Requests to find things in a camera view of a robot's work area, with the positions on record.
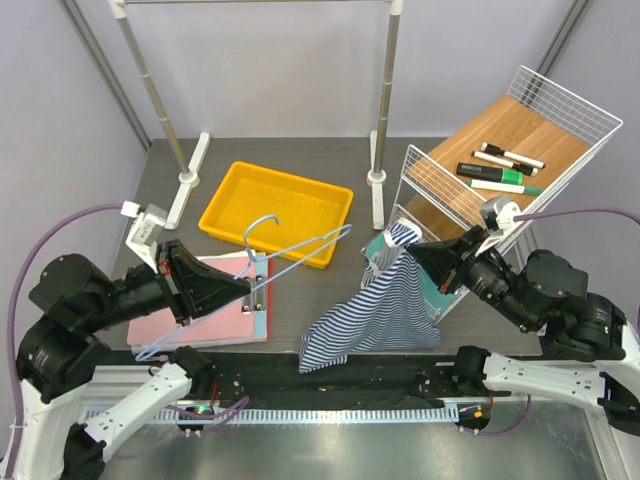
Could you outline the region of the blue white striped tank top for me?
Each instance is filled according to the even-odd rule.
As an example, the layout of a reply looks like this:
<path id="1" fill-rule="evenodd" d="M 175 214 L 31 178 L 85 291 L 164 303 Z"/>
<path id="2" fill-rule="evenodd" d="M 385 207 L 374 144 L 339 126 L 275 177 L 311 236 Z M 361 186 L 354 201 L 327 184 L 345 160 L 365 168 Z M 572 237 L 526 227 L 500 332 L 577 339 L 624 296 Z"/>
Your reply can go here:
<path id="1" fill-rule="evenodd" d="M 441 332 L 424 299 L 421 268 L 409 248 L 421 229 L 402 218 L 383 232 L 383 248 L 364 271 L 360 290 L 329 309 L 303 335 L 298 372 L 343 365 L 354 353 L 432 349 Z"/>

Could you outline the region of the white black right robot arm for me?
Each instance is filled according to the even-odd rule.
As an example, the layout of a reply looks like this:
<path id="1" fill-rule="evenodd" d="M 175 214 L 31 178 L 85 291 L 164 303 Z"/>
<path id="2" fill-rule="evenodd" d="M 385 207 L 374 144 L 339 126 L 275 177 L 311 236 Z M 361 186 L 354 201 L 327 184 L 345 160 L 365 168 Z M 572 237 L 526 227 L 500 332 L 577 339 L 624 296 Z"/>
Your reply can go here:
<path id="1" fill-rule="evenodd" d="M 639 338 L 624 313 L 588 289 L 586 272 L 538 249 L 515 272 L 494 248 L 480 249 L 479 226 L 408 253 L 450 294 L 465 287 L 522 333 L 540 333 L 543 358 L 516 360 L 476 346 L 458 349 L 451 371 L 457 391 L 521 392 L 578 406 L 614 429 L 639 433 Z"/>

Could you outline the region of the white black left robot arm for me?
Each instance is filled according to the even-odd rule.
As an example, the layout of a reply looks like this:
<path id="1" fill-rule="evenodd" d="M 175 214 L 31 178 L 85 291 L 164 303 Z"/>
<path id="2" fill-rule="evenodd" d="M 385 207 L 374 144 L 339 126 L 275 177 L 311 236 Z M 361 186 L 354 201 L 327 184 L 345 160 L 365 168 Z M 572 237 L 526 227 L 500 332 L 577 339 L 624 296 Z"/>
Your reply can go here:
<path id="1" fill-rule="evenodd" d="M 96 479 L 114 453 L 149 418 L 189 396 L 205 397 L 213 364 L 184 346 L 160 371 L 94 422 L 80 423 L 81 398 L 110 348 L 96 334 L 170 309 L 185 325 L 246 296 L 250 283 L 199 261 L 178 240 L 162 243 L 157 267 L 142 263 L 112 280 L 89 259 L 63 255 L 29 294 L 42 312 L 16 356 L 18 402 L 7 479 Z"/>

